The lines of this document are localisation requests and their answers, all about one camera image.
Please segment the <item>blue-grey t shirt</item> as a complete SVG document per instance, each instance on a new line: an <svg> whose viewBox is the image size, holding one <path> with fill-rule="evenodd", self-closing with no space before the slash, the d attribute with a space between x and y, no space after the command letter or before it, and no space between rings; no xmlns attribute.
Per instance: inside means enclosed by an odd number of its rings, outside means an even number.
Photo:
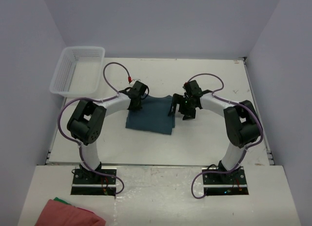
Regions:
<svg viewBox="0 0 312 226"><path fill-rule="evenodd" d="M125 127L127 129L171 135L175 128L175 117L169 116L172 96L163 98L147 96L142 101L142 109L129 111Z"/></svg>

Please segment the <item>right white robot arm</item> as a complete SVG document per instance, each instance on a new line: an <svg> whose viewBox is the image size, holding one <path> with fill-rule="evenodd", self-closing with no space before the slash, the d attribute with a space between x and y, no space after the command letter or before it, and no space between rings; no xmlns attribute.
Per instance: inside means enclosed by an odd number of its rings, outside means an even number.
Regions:
<svg viewBox="0 0 312 226"><path fill-rule="evenodd" d="M247 150L263 139L262 125L253 103L249 100L235 102L217 96L214 91L203 91L195 80L186 82L183 88L183 95L173 94L168 115L179 112L183 120L192 120L197 109L205 109L223 117L229 146L217 170L230 173L238 169Z"/></svg>

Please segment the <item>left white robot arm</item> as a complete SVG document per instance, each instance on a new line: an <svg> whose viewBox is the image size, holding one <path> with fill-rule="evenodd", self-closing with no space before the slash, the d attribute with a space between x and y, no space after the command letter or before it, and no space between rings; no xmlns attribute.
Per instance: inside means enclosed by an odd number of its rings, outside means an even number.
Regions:
<svg viewBox="0 0 312 226"><path fill-rule="evenodd" d="M98 157L97 139L100 136L104 119L123 110L138 111L149 93L147 85L137 81L111 98L95 100L77 99L78 104L67 123L67 130L74 142L78 143L80 166L82 169L102 175Z"/></svg>

